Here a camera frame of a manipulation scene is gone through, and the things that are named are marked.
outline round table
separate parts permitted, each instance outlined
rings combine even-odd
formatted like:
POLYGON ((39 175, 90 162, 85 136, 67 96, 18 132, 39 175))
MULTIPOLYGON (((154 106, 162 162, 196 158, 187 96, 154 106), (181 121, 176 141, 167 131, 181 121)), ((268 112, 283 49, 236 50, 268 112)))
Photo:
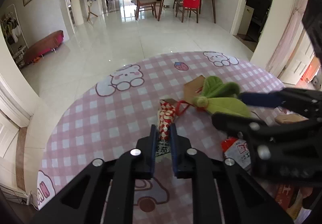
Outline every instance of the round table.
MULTIPOLYGON (((163 54, 125 66, 85 92, 58 122, 38 172, 39 208, 93 159, 110 161, 133 149, 157 124, 160 99, 182 100, 183 85, 199 75, 234 81, 241 91, 284 87, 265 70, 217 52, 163 54)), ((278 108, 250 109, 267 124, 282 114, 278 108)), ((226 136, 212 126, 209 114, 189 107, 175 122, 178 134, 188 137, 192 147, 223 159, 220 143, 226 136)), ((157 157, 154 178, 136 181, 133 223, 192 223, 191 188, 191 180, 173 176, 169 153, 157 157)))

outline curtain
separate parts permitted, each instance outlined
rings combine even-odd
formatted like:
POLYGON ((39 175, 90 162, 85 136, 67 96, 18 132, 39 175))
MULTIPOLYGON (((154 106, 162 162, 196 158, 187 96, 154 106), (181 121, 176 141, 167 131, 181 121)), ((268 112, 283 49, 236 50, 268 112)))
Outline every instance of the curtain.
POLYGON ((281 63, 285 59, 289 59, 292 54, 293 49, 290 49, 290 46, 299 29, 307 3, 308 0, 298 0, 298 2, 295 2, 295 8, 289 20, 289 23, 283 33, 279 44, 277 45, 277 48, 273 53, 272 58, 266 66, 266 70, 275 76, 278 76, 283 69, 283 67, 281 67, 281 63))

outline green felt leaf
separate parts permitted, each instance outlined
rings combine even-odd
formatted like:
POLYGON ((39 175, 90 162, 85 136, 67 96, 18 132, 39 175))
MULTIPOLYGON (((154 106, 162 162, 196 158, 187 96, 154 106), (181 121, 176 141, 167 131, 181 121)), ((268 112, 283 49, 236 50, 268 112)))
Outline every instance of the green felt leaf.
POLYGON ((223 81, 219 77, 216 77, 216 76, 207 77, 203 82, 201 95, 207 97, 222 84, 223 84, 223 81))
POLYGON ((216 112, 238 115, 243 117, 251 117, 251 113, 241 100, 235 98, 211 98, 207 111, 214 114, 216 112))
POLYGON ((204 80, 201 95, 207 98, 234 97, 239 92, 240 88, 237 83, 223 83, 219 77, 209 76, 204 80))

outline green plush toy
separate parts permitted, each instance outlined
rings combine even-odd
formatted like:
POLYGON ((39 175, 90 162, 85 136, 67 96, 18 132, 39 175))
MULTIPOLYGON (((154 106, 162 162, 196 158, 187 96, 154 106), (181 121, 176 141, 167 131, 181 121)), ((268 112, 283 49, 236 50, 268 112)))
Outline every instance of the green plush toy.
POLYGON ((215 112, 228 113, 250 117, 248 107, 236 96, 240 93, 237 83, 223 81, 216 76, 204 80, 201 96, 194 97, 194 105, 206 109, 211 114, 215 112))

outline metal screw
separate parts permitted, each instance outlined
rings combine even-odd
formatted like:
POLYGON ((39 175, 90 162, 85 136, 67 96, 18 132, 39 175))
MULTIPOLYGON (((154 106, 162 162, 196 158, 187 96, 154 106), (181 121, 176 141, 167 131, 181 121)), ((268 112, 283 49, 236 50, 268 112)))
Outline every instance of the metal screw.
POLYGON ((139 149, 133 149, 130 151, 132 156, 139 156, 141 154, 141 151, 139 149))
POLYGON ((225 164, 227 166, 233 166, 235 164, 235 161, 232 158, 227 158, 227 159, 225 159, 225 164))
POLYGON ((260 129, 260 125, 257 122, 251 122, 251 123, 249 123, 249 127, 253 131, 258 131, 260 129))
POLYGON ((243 133, 242 132, 238 132, 237 133, 237 137, 239 138, 239 139, 243 139, 244 138, 244 135, 243 135, 243 133))
POLYGON ((190 148, 190 149, 187 149, 187 153, 189 155, 196 155, 197 154, 197 150, 194 149, 194 148, 190 148))
POLYGON ((270 159, 270 151, 266 145, 259 145, 257 147, 257 153, 262 160, 270 159))
POLYGON ((103 164, 103 160, 101 159, 94 159, 92 164, 95 166, 95 167, 99 167, 103 164))

